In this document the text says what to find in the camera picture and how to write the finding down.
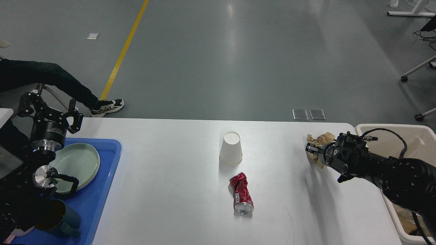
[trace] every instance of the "mug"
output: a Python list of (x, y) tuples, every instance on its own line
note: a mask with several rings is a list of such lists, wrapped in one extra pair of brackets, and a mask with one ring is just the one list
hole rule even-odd
[(79, 237), (80, 216), (62, 200), (51, 200), (51, 213), (44, 221), (36, 224), (38, 230), (58, 237)]

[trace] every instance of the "gray floor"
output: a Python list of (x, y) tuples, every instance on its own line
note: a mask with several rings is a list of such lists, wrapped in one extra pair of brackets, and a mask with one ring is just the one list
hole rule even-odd
[[(436, 107), (436, 70), (399, 81), (436, 53), (412, 37), (426, 18), (389, 17), (388, 3), (150, 0), (109, 93), (126, 107), (110, 116), (294, 121), (292, 109), (324, 109), (327, 122), (435, 130), (436, 114), (414, 115)], [(100, 96), (142, 4), (1, 1), (0, 39), (11, 45), (0, 52), (58, 63)], [(30, 88), (0, 93), (0, 105), (15, 108)], [(29, 119), (14, 123), (30, 132)]]

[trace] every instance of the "chair wheel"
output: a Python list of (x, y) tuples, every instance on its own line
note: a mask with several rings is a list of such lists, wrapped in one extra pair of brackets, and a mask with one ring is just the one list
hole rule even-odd
[(415, 115), (415, 120), (418, 122), (421, 122), (422, 120), (424, 120), (424, 116), (421, 114), (417, 114), (417, 115)]

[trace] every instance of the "black and white sneaker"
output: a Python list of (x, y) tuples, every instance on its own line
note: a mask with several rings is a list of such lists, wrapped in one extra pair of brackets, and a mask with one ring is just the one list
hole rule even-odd
[(106, 114), (117, 112), (123, 107), (123, 99), (99, 100), (97, 102), (96, 108), (91, 110), (91, 117), (104, 117)]

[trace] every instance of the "mug handle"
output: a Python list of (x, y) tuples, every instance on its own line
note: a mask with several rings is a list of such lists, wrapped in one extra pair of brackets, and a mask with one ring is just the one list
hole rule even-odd
[(79, 237), (80, 236), (80, 231), (76, 228), (71, 227), (69, 224), (67, 224), (66, 222), (62, 222), (61, 226), (59, 227), (59, 229), (61, 231), (63, 231), (65, 234), (68, 234), (72, 237)]

